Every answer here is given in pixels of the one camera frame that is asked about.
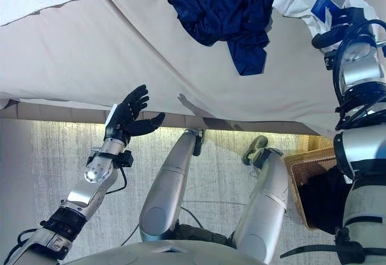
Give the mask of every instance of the wire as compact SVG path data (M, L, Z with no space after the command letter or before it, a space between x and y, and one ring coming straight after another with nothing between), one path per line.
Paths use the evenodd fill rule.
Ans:
M195 217L195 215L190 212L190 210L188 209L185 209L184 207L181 207L181 209L183 209L184 211L186 211L189 215L192 216L192 218L197 222L197 224L200 226L200 228L204 228L203 225L201 225L200 221L198 220L198 218Z
M8 253L8 256L6 257L6 259L4 260L4 263L3 265L6 265L9 261L10 261L10 258L12 257L12 255L19 249L21 248L22 246L24 246L24 244L28 241L28 239L24 240L24 241L21 241L20 243L18 243L15 247L13 247L11 249L11 251Z
M371 25L371 24L377 24L383 27L386 30L386 23L379 20L379 19L372 19L370 21L365 21L362 22L353 28L351 32L345 35L345 37L342 40L341 45L338 48L337 51L337 60L335 61L334 68L332 70L332 81L334 83L334 90L335 94L337 95L339 105L342 104L343 102L343 96L340 92L340 87L339 87L339 70L340 70L340 65L343 59L343 54L347 47L351 44L352 40L354 37L361 31L361 29L365 26Z
M332 70L332 81L334 84L335 95L337 96L338 102L340 105L340 110L341 110L340 114L341 115L340 115L340 121L339 121L338 125L336 126L335 130L349 129L350 128L349 126L353 125L356 118L358 118L363 112L365 112L368 108L370 108L374 104L384 100L384 98L381 97L374 102L366 104L362 109L357 111L357 113L354 114L352 117L350 117L346 122L343 122L343 119L344 119L345 114L346 114L344 109L343 109L343 106L345 104L347 104L344 102L344 98L343 98L343 95L340 91L340 84L339 84L339 76L340 76L339 73L340 73L341 62L343 59L343 54L344 54L345 50L348 48L348 46L352 43L352 41L356 38L356 36L361 32L362 28L365 26L369 26L371 24L380 25L381 27L383 27L386 30L386 23L383 21L380 21L379 19L372 19L370 21L362 22L362 23L356 25L351 32L349 32L348 34L345 35L344 39L342 40L341 45L339 46L339 48L337 50L337 59L335 61L334 68Z
M137 231L138 227L139 227L139 224L137 224L137 226L135 227L134 231L131 232L130 236L128 236L128 238L125 240L125 242L123 242L120 246L125 245L125 243L126 243L127 241L129 241L129 239L130 239L130 238L134 235L134 233Z
M122 167L120 167L119 170L120 170L121 173L122 173L122 177L123 177L123 181L124 181L123 187L117 188L116 190L113 190L113 191L108 191L106 194L116 193L117 191L121 191L121 190L124 190L124 189L126 188L126 186L127 186L127 178L126 178L125 171L123 170Z
M18 243L18 244L22 243L22 236L23 236L24 234L32 233L32 232L35 232L36 230L37 230L37 229L29 229L29 230L25 230L25 231L21 232L21 233L18 235L18 237L17 237L17 243Z
M346 122L343 122L342 124L340 124L339 126L337 126L337 129L340 130L340 129L348 129L350 128L350 126L354 123L354 121L360 116L362 115L363 112L367 111L368 108L372 107L374 104L378 103L378 102L382 102L383 100L386 99L386 95L382 95L381 97L379 97L378 99L376 99L375 101L372 101L370 103L367 103L365 106L363 106L362 108L360 108L360 110L358 110L354 115L352 115L350 117L350 119L348 119Z

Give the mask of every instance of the beige fabric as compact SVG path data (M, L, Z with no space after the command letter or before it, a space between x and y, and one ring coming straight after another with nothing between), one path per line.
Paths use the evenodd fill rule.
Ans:
M226 43L195 42L166 0L113 1L124 16L109 0L82 0L1 27L0 98L111 106L146 83L153 111L334 129L331 72L300 20L273 12L265 73L240 77ZM366 1L386 18L386 0Z

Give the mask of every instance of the blue cloth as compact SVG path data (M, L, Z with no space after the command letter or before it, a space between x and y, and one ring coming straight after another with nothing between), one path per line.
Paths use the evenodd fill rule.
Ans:
M240 75L263 72L269 40L265 27L273 0L168 0L183 28L199 43L226 40Z

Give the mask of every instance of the wicker basket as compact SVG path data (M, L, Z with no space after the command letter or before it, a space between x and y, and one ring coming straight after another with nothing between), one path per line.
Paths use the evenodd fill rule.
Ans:
M316 227L307 220L302 201L300 200L299 188L308 183L312 176L325 173L337 164L334 149L326 148L314 150L312 152L291 155L284 158L285 165L289 175L289 187L291 189L296 210L308 229Z

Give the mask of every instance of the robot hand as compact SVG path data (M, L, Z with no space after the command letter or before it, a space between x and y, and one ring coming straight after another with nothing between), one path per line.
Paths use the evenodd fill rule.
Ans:
M146 85L142 85L126 96L116 107L111 120L106 125L104 139L115 138L127 145L131 136L151 133L162 124L164 113L152 119L135 121L139 112L147 107L146 102L149 100L147 94Z

